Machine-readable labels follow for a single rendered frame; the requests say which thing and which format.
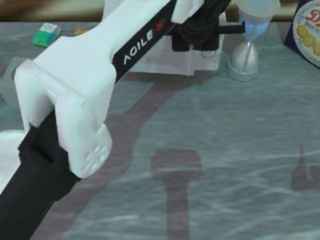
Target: green eraser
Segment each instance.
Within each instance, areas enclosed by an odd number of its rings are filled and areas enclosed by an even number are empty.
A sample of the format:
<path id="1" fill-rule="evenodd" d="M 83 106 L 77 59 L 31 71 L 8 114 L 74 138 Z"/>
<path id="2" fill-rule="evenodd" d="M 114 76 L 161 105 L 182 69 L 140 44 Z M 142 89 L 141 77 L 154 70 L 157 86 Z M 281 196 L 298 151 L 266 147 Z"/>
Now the green eraser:
<path id="1" fill-rule="evenodd" d="M 60 32 L 61 28 L 58 25 L 44 23 L 34 34 L 32 43 L 38 46 L 48 47 L 58 38 Z"/>

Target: hourglass base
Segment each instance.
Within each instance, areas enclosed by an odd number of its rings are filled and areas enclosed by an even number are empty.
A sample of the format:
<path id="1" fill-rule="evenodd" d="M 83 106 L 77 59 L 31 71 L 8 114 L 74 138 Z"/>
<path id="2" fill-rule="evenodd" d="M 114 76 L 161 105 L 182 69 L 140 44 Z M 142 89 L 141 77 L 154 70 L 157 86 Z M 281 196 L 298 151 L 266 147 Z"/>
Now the hourglass base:
<path id="1" fill-rule="evenodd" d="M 258 74 L 258 66 L 250 71 L 241 72 L 237 70 L 231 63 L 230 59 L 226 63 L 226 74 L 233 80 L 239 82 L 249 82 L 253 80 Z"/>

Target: hourglass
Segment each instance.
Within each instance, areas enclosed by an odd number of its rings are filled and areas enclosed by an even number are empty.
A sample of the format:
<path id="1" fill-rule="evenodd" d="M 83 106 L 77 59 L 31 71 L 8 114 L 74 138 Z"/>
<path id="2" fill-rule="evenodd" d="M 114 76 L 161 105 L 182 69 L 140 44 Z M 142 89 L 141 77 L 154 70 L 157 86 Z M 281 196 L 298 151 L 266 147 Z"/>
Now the hourglass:
<path id="1" fill-rule="evenodd" d="M 258 73 L 259 52 L 254 40 L 268 28 L 280 9 L 280 0 L 237 0 L 239 21 L 245 23 L 245 41 L 230 54 L 226 73 L 234 80 L 251 81 Z"/>

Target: cookie image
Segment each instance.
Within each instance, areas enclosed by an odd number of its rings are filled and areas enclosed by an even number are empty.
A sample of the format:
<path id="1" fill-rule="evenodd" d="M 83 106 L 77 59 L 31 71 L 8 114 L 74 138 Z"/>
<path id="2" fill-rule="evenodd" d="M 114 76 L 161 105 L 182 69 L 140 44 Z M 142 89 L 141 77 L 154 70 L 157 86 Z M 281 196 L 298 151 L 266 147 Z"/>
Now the cookie image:
<path id="1" fill-rule="evenodd" d="M 313 54 L 320 57 L 320 41 L 315 41 L 312 46 Z"/>
<path id="2" fill-rule="evenodd" d="M 296 28 L 296 32 L 298 33 L 300 38 L 305 38 L 309 34 L 307 27 L 302 24 Z"/>
<path id="3" fill-rule="evenodd" d="M 307 48 L 312 47 L 315 42 L 316 42 L 316 38 L 311 34 L 307 34 L 303 38 L 303 45 L 305 45 Z"/>

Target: table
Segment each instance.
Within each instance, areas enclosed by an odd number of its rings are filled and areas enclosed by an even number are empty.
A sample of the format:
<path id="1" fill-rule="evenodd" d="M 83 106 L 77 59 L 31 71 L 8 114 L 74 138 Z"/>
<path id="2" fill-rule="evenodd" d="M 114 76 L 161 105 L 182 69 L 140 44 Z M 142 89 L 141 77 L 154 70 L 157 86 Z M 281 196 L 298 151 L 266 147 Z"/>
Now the table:
<path id="1" fill-rule="evenodd" d="M 95 23 L 58 24 L 72 35 Z M 31 36 L 40 25 L 1 23 L 0 62 L 39 54 Z M 263 51 L 252 82 L 225 73 L 241 36 L 226 37 L 218 73 L 128 74 L 106 120 L 109 159 L 53 206 L 32 240 L 320 239 L 320 72 L 283 46 L 288 28 L 273 23 L 257 39 Z M 1 102 L 0 130 L 21 128 L 19 110 Z M 303 159 L 292 177 L 301 148 L 313 187 L 303 185 Z M 170 187 L 155 172 L 166 172 Z"/>

